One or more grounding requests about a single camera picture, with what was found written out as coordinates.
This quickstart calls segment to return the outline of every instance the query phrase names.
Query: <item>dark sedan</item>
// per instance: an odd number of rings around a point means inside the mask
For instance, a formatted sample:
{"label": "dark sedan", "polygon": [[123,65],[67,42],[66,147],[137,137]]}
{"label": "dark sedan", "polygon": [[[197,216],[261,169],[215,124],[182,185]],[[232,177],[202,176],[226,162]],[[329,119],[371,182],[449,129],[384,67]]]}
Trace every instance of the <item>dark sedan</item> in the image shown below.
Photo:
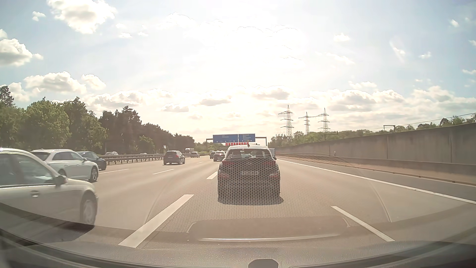
{"label": "dark sedan", "polygon": [[100,158],[95,152],[89,152],[89,151],[80,151],[77,152],[79,155],[82,157],[88,159],[91,162],[95,162],[98,164],[99,170],[105,170],[106,169],[106,160]]}

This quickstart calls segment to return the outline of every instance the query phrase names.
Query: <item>car rear window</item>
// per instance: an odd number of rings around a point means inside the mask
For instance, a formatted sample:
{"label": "car rear window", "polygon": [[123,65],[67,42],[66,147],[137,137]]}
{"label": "car rear window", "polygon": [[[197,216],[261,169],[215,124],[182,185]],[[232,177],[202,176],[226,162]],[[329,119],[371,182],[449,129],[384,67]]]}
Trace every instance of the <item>car rear window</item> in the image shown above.
{"label": "car rear window", "polygon": [[227,159],[243,158],[272,158],[272,156],[266,149],[232,149],[227,155]]}
{"label": "car rear window", "polygon": [[36,155],[39,159],[45,161],[48,158],[50,153],[46,152],[31,152],[33,155]]}

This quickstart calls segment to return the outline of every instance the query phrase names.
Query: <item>car roof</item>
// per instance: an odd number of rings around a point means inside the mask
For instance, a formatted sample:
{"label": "car roof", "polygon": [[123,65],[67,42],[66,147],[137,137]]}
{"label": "car roof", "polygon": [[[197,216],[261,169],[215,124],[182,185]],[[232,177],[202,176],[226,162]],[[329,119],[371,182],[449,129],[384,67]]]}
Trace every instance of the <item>car roof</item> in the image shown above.
{"label": "car roof", "polygon": [[57,153],[57,152],[74,152],[74,151],[70,149],[38,149],[38,150],[32,150],[32,152]]}

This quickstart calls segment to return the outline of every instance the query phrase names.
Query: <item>highway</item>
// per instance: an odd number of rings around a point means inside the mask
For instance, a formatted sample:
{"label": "highway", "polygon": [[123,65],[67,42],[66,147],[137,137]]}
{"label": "highway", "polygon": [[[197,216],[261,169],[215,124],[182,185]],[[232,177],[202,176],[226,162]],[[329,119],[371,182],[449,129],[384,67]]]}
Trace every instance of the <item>highway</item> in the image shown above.
{"label": "highway", "polygon": [[[394,241],[458,242],[476,227],[474,186],[289,158],[278,157],[277,162],[279,199],[243,197],[229,203],[218,202],[219,162],[207,156],[187,158],[184,165],[151,161],[109,166],[94,183],[96,226],[60,240],[78,244],[56,245],[85,255],[127,261],[134,256],[164,265],[210,265],[185,259],[178,263],[183,252],[199,252],[200,259],[210,260],[231,254],[230,262],[213,262],[230,267],[232,260],[242,260],[229,251],[233,248],[245,249],[250,260],[291,254],[317,263],[323,261],[312,260],[317,252],[337,250],[339,257],[332,259],[336,254],[329,253],[326,261],[360,258],[405,248],[395,247]],[[286,239],[268,239],[280,234]],[[311,239],[289,238],[305,235]],[[243,237],[263,242],[227,240]],[[377,252],[363,250],[375,246]],[[134,254],[117,253],[127,248]],[[138,249],[160,250],[168,258],[156,260]]]}

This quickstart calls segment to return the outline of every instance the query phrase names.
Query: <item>lane marking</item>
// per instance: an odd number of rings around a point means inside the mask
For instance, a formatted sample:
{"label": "lane marking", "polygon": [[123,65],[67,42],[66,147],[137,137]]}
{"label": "lane marking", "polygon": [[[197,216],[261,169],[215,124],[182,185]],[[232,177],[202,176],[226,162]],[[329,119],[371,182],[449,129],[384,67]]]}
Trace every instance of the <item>lane marking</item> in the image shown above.
{"label": "lane marking", "polygon": [[163,173],[163,172],[167,172],[167,171],[174,170],[174,169],[175,169],[175,168],[168,169],[168,170],[164,170],[164,171],[160,171],[160,172],[157,172],[157,173],[152,173],[152,175],[159,174],[159,173]]}
{"label": "lane marking", "polygon": [[170,204],[164,210],[160,211],[150,221],[146,222],[134,233],[119,243],[120,246],[137,247],[142,243],[150,234],[155,231],[165,220],[167,220],[174,212],[176,212],[183,204],[185,204],[193,195],[183,195],[177,199],[174,203]]}
{"label": "lane marking", "polygon": [[123,170],[128,170],[128,168],[120,169],[120,170],[113,170],[113,171],[101,172],[100,174],[109,173],[109,172],[116,172],[116,171],[123,171]]}
{"label": "lane marking", "polygon": [[331,206],[331,208],[337,210],[338,212],[342,213],[343,215],[351,218],[353,221],[357,222],[358,224],[360,224],[362,227],[364,227],[365,229],[371,231],[372,233],[376,234],[378,237],[380,237],[381,239],[387,241],[387,242],[392,242],[392,241],[395,241],[393,240],[391,237],[389,237],[388,235],[380,232],[379,230],[373,228],[372,226],[370,226],[369,224],[363,222],[361,219],[357,218],[356,216],[348,213],[347,211],[339,208],[338,206]]}
{"label": "lane marking", "polygon": [[343,174],[343,175],[347,175],[347,176],[352,176],[352,177],[356,177],[356,178],[361,178],[361,179],[365,179],[365,180],[369,180],[369,181],[380,182],[380,183],[384,183],[384,184],[388,184],[388,185],[393,185],[393,186],[397,186],[397,187],[401,187],[401,188],[405,188],[405,189],[409,189],[409,190],[415,190],[415,191],[417,191],[417,192],[427,193],[427,194],[431,194],[431,195],[435,195],[435,196],[442,196],[442,197],[446,197],[446,198],[450,198],[450,199],[454,199],[454,200],[458,200],[458,201],[463,201],[463,202],[467,202],[467,203],[471,203],[471,204],[475,204],[475,205],[476,205],[476,201],[468,200],[468,199],[464,199],[464,198],[459,198],[459,197],[456,197],[456,196],[449,196],[449,195],[445,195],[445,194],[441,194],[441,193],[437,193],[437,192],[432,192],[432,191],[427,191],[427,190],[423,190],[423,189],[419,189],[419,188],[414,188],[414,187],[410,187],[410,186],[395,184],[395,183],[386,182],[386,181],[379,181],[379,180],[376,180],[376,179],[371,179],[371,178],[362,177],[362,176],[358,176],[358,175],[354,175],[354,174],[349,174],[349,173],[339,172],[339,171],[335,171],[335,170],[325,169],[325,168],[322,168],[322,167],[311,166],[311,165],[305,165],[305,164],[295,163],[295,162],[286,161],[286,160],[281,160],[281,159],[278,159],[278,160],[279,160],[279,161],[288,162],[288,163],[297,164],[297,165],[304,165],[304,166],[308,166],[308,167],[313,167],[313,168],[317,168],[317,169],[321,169],[321,170],[326,170],[326,171],[330,171],[330,172],[334,172],[334,173],[338,173],[338,174]]}
{"label": "lane marking", "polygon": [[207,180],[213,179],[218,174],[218,171],[215,171],[212,175],[208,176]]}

